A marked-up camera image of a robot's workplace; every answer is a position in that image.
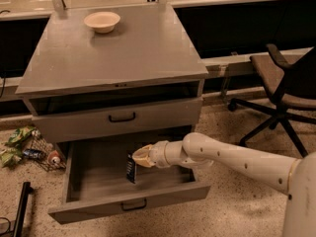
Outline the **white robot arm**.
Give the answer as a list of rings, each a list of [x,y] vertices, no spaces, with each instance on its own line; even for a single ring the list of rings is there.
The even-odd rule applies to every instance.
[[[193,168],[219,162],[285,194],[282,237],[316,237],[316,154],[297,159],[232,145],[198,132],[139,148],[134,162],[151,168]]]

